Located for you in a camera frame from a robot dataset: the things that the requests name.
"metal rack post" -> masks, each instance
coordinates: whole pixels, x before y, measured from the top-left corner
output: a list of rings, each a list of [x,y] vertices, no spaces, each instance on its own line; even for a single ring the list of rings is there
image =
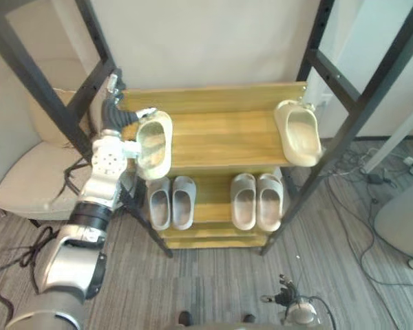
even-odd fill
[[[332,139],[324,156],[312,168],[311,174],[303,187],[293,196],[293,200],[283,216],[282,226],[269,236],[268,241],[260,251],[261,255],[265,255],[269,251],[286,226],[292,222],[304,202],[312,195],[320,181],[324,178],[321,175],[323,171],[329,168],[335,161],[336,156],[340,155],[348,147],[413,56],[412,7],[363,93],[359,93],[348,79],[343,77],[337,67],[318,49],[333,2],[333,0],[321,0],[319,4],[297,81],[306,80],[310,69],[314,67],[346,108],[348,117]]]
[[[87,31],[100,56],[100,60],[74,94],[69,104],[65,106],[6,19],[8,12],[32,1],[34,0],[0,0],[0,55],[60,131],[68,138],[76,150],[90,162],[92,158],[92,143],[83,130],[81,130],[79,122],[106,77],[116,68],[114,60],[105,42],[90,1],[75,0]],[[144,185],[145,183],[143,180],[139,180],[138,184]],[[127,211],[148,231],[150,237],[159,245],[161,250],[171,258],[173,252],[139,211],[135,199],[130,196],[124,186],[122,186],[120,200]]]

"pair of slippers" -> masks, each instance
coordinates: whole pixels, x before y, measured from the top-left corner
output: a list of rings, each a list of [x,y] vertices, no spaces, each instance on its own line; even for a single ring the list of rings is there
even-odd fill
[[[262,174],[255,180],[252,174],[239,174],[231,183],[231,213],[235,227],[250,230],[257,222],[264,231],[277,230],[281,224],[283,199],[283,184],[277,176]]]
[[[172,189],[168,177],[150,181],[147,194],[151,225],[155,230],[166,230],[171,218],[175,229],[186,230],[191,227],[196,187],[190,177],[176,177]]]
[[[156,111],[140,120],[136,141],[141,145],[138,175],[145,180],[164,177],[171,167],[173,123],[168,113]]]
[[[275,124],[282,137],[286,159],[298,166],[314,166],[321,157],[315,108],[294,100],[285,100],[274,110]]]

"white column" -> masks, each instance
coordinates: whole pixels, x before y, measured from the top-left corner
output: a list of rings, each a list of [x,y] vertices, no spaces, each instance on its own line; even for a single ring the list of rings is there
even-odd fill
[[[395,146],[402,141],[402,139],[413,129],[413,112],[405,122],[393,133],[390,139],[373,155],[372,158],[364,165],[363,170],[369,173],[375,168],[381,161],[387,157],[387,155],[394,149]]]

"slide sandal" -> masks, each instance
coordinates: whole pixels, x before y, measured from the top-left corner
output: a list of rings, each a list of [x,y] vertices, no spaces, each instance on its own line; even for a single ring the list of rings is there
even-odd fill
[[[138,174],[145,180],[160,179],[171,167],[171,138],[173,123],[164,111],[141,120],[136,141],[141,145]]]
[[[186,230],[193,224],[195,183],[190,177],[177,177],[173,183],[173,227]]]
[[[283,212],[283,184],[273,174],[262,174],[257,180],[257,225],[266,232],[280,227]]]
[[[255,178],[242,173],[231,182],[231,214],[234,226],[250,230],[255,225]]]
[[[168,177],[150,181],[148,200],[151,225],[155,230],[166,230],[170,226],[170,180]]]
[[[298,166],[314,166],[321,157],[317,119],[313,106],[285,100],[274,110],[275,124],[282,137],[286,159]]]

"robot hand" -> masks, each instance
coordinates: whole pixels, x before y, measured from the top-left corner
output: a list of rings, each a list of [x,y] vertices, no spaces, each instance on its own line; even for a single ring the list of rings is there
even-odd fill
[[[127,158],[136,158],[141,152],[139,143],[122,141],[120,132],[156,111],[119,111],[116,105],[124,88],[120,70],[116,70],[109,78],[103,102],[103,131],[92,145],[92,174],[55,240],[40,281],[40,294],[6,329],[84,329],[83,303],[95,297],[103,284],[107,256],[101,250],[118,203],[120,176],[127,168]]]

